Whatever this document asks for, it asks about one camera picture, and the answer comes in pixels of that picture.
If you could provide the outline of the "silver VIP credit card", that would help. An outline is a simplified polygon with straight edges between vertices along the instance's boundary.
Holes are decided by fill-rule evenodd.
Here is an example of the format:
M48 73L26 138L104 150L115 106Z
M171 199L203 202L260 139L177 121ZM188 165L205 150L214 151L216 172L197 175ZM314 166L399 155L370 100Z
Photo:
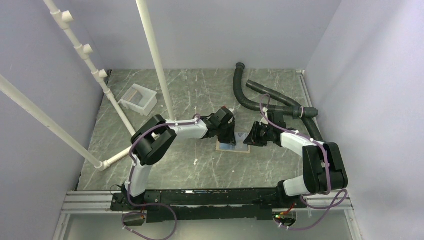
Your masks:
M245 139L248 136L247 132L236 132L235 133L236 149L245 149L248 146L244 143Z

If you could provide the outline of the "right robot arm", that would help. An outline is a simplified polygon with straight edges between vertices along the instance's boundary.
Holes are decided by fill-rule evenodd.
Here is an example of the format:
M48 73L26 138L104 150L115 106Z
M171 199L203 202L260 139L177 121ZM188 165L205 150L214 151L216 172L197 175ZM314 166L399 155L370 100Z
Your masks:
M334 142L321 142L287 128L281 113L271 112L262 121L253 123L244 143L264 147L274 143L301 157L302 175L280 181L275 194L276 203L289 207L300 195L326 194L348 186L348 177L339 146Z

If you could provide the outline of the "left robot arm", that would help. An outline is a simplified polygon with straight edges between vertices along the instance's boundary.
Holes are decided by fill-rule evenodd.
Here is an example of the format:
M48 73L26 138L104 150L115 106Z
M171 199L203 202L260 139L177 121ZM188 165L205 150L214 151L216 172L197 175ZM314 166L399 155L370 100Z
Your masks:
M131 210L143 205L153 165L165 156L176 140L217 138L222 144L236 145L235 114L235 109L223 106L215 113L197 113L189 120L166 120L160 114L153 116L130 140L132 167L122 187L124 204Z

